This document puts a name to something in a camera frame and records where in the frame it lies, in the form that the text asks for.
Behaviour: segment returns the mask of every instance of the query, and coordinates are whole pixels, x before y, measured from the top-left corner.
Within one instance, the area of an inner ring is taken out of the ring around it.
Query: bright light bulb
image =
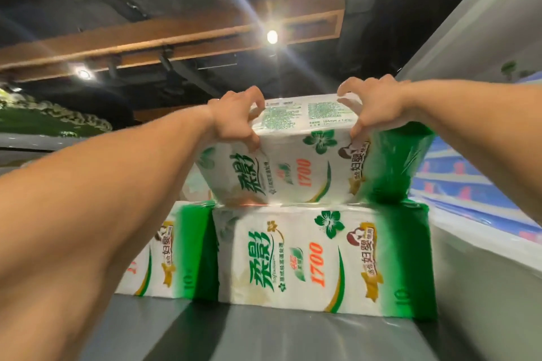
[[[276,32],[276,30],[270,30],[267,32],[267,41],[272,45],[279,41],[279,34]]]
[[[85,69],[79,69],[77,70],[77,77],[79,77],[82,80],[90,80],[92,78],[91,72]]]

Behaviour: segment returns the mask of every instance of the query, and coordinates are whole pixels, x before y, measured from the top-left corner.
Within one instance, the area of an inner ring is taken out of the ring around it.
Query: flower petal
[[[334,221],[333,222],[333,228],[335,228],[335,230],[337,230],[337,231],[344,230],[344,224],[342,224],[341,221]]]
[[[314,222],[316,224],[318,224],[319,226],[323,226],[324,225],[324,218],[322,216],[318,216],[314,219]]]
[[[333,138],[333,137],[335,136],[335,130],[323,131],[323,132],[322,132],[322,135],[323,135],[325,138]]]
[[[326,143],[326,146],[328,146],[328,147],[334,147],[334,146],[337,145],[337,140],[329,138],[329,139],[326,140],[325,143]]]
[[[329,226],[326,227],[326,234],[330,239],[332,239],[337,235],[337,231],[335,230],[335,228],[333,228],[333,226]]]
[[[324,144],[322,145],[322,144],[318,143],[316,145],[316,152],[318,154],[324,154],[325,152],[327,152],[327,146],[324,145]]]
[[[313,136],[307,136],[303,139],[303,143],[308,144],[309,146],[312,146],[316,143],[316,139]]]

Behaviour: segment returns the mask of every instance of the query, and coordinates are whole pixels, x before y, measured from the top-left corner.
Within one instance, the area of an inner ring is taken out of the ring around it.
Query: blue product display
[[[542,72],[519,83],[542,83]],[[542,228],[441,138],[435,138],[410,195],[488,226],[542,243]]]

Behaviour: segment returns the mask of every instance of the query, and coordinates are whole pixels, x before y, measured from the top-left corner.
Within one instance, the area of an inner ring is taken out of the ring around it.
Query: right arm
[[[421,122],[542,223],[542,86],[385,76],[350,78],[339,95],[348,91],[364,104],[353,137]]]

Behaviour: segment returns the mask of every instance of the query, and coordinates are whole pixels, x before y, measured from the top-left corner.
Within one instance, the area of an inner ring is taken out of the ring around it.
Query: person
[[[350,78],[352,141],[419,121],[468,158],[535,220],[542,90],[457,80]],[[0,177],[0,348],[10,360],[75,359],[132,258],[170,211],[196,155],[215,141],[259,138],[253,86],[131,129],[86,140]]]

